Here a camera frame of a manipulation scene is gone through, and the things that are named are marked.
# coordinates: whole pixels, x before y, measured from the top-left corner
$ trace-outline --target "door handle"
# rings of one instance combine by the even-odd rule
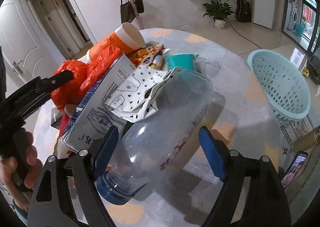
[[[12,65],[14,66],[14,68],[22,75],[23,71],[21,70],[21,68],[19,67],[19,64],[22,63],[22,60],[19,61],[19,63],[16,63],[15,61],[12,63]]]
[[[19,75],[19,73],[17,72],[17,70],[15,70],[14,67],[12,67],[13,72],[15,72],[17,75]]]

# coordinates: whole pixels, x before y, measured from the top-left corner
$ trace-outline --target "light blue laundry basket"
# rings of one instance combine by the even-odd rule
[[[306,117],[311,105],[310,92],[294,64],[266,49],[253,51],[247,63],[266,92],[279,124]]]

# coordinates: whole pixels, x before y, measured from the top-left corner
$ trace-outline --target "phone screen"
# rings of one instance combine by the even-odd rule
[[[287,188],[291,181],[295,178],[304,162],[308,157],[308,153],[306,152],[298,152],[294,161],[289,166],[284,178],[281,180],[281,184],[284,188]]]

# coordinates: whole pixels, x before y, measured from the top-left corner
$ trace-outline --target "orange cup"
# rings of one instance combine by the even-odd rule
[[[91,61],[109,45],[120,48],[124,54],[146,47],[140,31],[131,23],[125,22],[87,51],[88,61]]]

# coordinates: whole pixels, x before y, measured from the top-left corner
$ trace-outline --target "hanging bag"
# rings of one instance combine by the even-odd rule
[[[125,22],[131,23],[135,19],[134,10],[129,0],[127,0],[125,4],[123,4],[121,0],[120,15],[121,15],[121,23],[125,23]]]
[[[138,13],[144,13],[143,0],[134,0]]]

